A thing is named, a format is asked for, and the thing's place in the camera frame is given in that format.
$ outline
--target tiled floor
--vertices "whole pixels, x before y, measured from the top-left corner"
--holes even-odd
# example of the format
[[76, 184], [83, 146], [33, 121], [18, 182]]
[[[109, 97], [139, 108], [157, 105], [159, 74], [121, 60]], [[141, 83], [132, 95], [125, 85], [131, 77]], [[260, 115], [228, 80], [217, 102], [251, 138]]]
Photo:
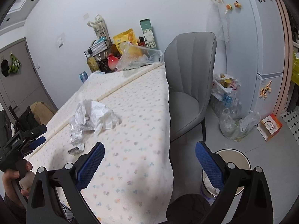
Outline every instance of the tiled floor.
[[286, 122], [299, 144], [299, 115], [292, 111], [281, 114], [281, 117]]
[[[288, 125], [282, 118], [279, 120], [283, 127], [268, 142], [263, 139], [256, 127], [240, 142], [233, 142], [222, 135], [218, 118], [210, 107], [206, 114], [206, 144], [212, 152], [234, 148], [248, 157], [252, 167], [263, 168], [271, 193], [274, 223], [279, 223], [283, 219], [299, 194], [299, 145]], [[171, 201], [184, 194], [200, 194], [202, 168], [194, 151], [196, 143], [200, 140], [202, 140], [201, 125], [171, 143], [170, 156], [174, 173]], [[231, 220], [240, 197], [241, 195], [234, 199], [223, 223]]]

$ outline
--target door handle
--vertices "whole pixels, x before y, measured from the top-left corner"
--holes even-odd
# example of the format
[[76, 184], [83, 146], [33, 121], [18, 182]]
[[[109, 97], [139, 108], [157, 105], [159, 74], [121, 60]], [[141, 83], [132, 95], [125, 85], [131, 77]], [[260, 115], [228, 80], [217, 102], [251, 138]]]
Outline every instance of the door handle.
[[12, 116], [14, 117], [14, 119], [17, 121], [18, 120], [18, 117], [17, 115], [15, 114], [15, 109], [17, 108], [18, 106], [15, 106], [14, 108], [12, 108], [12, 106], [9, 106], [8, 109], [9, 111], [11, 112]]

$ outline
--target green box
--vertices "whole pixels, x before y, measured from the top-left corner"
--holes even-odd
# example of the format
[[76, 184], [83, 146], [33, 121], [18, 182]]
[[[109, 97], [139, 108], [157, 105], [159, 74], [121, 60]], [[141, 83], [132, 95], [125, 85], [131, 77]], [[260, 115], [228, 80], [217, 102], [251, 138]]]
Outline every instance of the green box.
[[154, 34], [152, 32], [152, 25], [150, 24], [149, 19], [144, 19], [140, 21], [140, 26], [143, 31], [143, 35], [145, 38], [145, 43], [148, 48], [157, 49], [156, 41], [154, 38]]

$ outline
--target yellow snack bag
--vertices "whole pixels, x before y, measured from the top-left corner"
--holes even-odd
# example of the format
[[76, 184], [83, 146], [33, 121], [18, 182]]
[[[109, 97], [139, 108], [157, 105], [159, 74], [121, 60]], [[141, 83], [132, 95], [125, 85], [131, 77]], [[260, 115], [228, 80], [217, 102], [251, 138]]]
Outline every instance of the yellow snack bag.
[[116, 35], [113, 37], [114, 42], [116, 44], [116, 47], [119, 51], [119, 53], [123, 54], [123, 51], [120, 48], [120, 44], [125, 42], [130, 42], [132, 45], [138, 45], [137, 39], [135, 37], [134, 31], [132, 29], [129, 29], [128, 31], [125, 31], [119, 35]]
[[296, 57], [296, 53], [293, 53], [293, 71], [291, 80], [299, 85], [299, 59]]

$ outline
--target gray chair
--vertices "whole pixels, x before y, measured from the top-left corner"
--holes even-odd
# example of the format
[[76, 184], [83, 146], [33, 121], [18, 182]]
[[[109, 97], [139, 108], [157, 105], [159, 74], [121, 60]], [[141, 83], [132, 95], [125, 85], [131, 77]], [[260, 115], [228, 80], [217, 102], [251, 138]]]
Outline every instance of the gray chair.
[[211, 95], [216, 47], [213, 33], [195, 32], [178, 35], [165, 51], [170, 141], [200, 123], [206, 140], [204, 117]]

